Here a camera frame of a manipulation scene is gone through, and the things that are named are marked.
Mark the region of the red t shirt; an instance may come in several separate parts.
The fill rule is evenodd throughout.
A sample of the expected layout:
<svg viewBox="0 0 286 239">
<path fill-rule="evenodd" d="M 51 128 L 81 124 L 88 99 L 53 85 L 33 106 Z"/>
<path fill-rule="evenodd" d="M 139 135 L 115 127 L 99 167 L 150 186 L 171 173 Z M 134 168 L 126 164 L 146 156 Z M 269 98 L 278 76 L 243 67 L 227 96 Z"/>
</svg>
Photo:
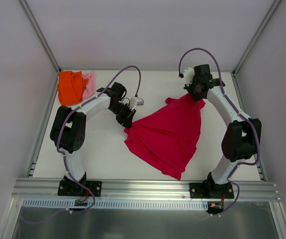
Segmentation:
<svg viewBox="0 0 286 239">
<path fill-rule="evenodd" d="M 205 102 L 196 102 L 186 94 L 179 99 L 167 98 L 165 103 L 124 130 L 125 144 L 131 153 L 162 174 L 180 180 L 197 150 Z"/>
</svg>

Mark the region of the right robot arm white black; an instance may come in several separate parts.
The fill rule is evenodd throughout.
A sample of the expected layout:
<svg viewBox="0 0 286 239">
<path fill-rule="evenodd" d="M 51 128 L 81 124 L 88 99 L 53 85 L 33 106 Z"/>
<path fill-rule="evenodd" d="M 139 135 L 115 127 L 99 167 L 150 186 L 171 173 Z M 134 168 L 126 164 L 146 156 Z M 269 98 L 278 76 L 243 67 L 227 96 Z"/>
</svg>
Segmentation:
<svg viewBox="0 0 286 239">
<path fill-rule="evenodd" d="M 185 81 L 184 89 L 190 96 L 195 101 L 206 99 L 210 102 L 227 127 L 221 143 L 223 156 L 195 193 L 202 198 L 232 198 L 229 179 L 240 165 L 246 165 L 248 159 L 259 154 L 262 123 L 259 119 L 250 118 L 234 104 L 224 90 L 223 81 L 212 77 L 209 65 L 186 68 L 180 77 Z"/>
</svg>

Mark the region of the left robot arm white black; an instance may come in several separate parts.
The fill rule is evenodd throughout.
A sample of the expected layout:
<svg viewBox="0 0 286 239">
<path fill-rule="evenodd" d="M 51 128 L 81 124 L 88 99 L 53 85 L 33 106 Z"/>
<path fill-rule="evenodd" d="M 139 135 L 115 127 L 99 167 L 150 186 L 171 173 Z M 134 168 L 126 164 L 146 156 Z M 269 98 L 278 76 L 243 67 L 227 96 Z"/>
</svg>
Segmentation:
<svg viewBox="0 0 286 239">
<path fill-rule="evenodd" d="M 97 92 L 96 96 L 74 109 L 60 106 L 57 110 L 50 139 L 62 154 L 66 169 L 59 184 L 60 196 L 82 196 L 88 188 L 86 172 L 78 153 L 85 141 L 87 121 L 104 110 L 110 110 L 115 114 L 117 122 L 129 129 L 132 127 L 136 106 L 144 104 L 142 98 L 137 95 L 129 99 L 128 103 L 124 103 L 127 91 L 117 82 L 110 88 L 100 88 Z"/>
</svg>

